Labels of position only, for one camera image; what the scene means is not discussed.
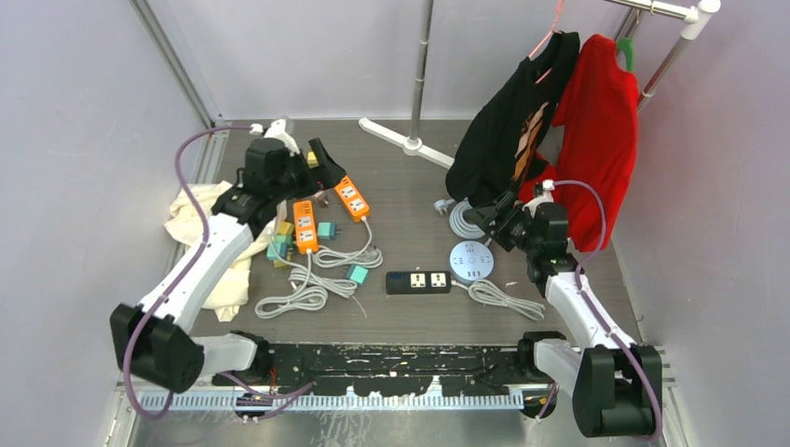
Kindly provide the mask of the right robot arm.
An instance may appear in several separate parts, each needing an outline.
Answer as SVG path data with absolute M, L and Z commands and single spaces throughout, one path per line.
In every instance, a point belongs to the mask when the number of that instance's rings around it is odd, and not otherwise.
M 587 438 L 641 437 L 662 432 L 661 356 L 638 344 L 608 315 L 582 264 L 568 250 L 566 209 L 543 193 L 523 203 L 511 191 L 494 203 L 465 210 L 505 251 L 526 256 L 526 273 L 559 313 L 576 345 L 548 334 L 529 335 L 518 373 L 537 383 L 546 376 L 572 400 L 577 427 Z

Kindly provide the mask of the orange power strip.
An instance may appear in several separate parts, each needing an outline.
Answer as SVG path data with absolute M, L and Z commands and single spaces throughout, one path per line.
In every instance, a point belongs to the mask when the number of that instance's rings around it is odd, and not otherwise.
M 370 207 L 359 189 L 346 175 L 334 188 L 353 222 L 365 221 L 370 216 Z
M 315 253 L 320 249 L 317 236 L 317 221 L 310 200 L 293 203 L 294 240 L 302 254 Z

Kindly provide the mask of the black power strip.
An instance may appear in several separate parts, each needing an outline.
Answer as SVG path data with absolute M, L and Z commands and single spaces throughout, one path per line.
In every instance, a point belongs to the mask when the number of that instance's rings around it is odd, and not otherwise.
M 390 271 L 386 273 L 387 295 L 449 293 L 452 278 L 449 271 Z

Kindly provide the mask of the round blue power socket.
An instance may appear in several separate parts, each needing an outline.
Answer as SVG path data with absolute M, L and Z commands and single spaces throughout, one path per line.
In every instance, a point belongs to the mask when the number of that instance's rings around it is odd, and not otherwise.
M 449 267 L 454 280 L 470 285 L 487 279 L 495 265 L 493 253 L 483 243 L 466 240 L 456 244 L 449 254 Z

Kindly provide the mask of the teal plug adapter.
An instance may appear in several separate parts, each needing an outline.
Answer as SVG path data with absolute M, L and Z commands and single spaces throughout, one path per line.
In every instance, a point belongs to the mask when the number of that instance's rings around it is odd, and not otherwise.
M 285 242 L 270 242 L 266 250 L 266 258 L 272 262 L 287 260 L 289 248 L 289 244 Z

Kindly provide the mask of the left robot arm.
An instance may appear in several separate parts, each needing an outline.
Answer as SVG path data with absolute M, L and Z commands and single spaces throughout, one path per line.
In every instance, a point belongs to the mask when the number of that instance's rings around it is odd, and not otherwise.
M 118 305 L 109 324 L 118 368 L 132 408 L 157 420 L 177 394 L 206 375 L 240 385 L 269 378 L 269 343 L 249 332 L 192 338 L 200 308 L 225 271 L 278 215 L 278 206 L 337 186 L 346 176 L 322 141 L 309 141 L 317 166 L 281 137 L 254 140 L 240 182 L 226 190 L 204 216 L 203 230 L 163 281 L 136 305 Z

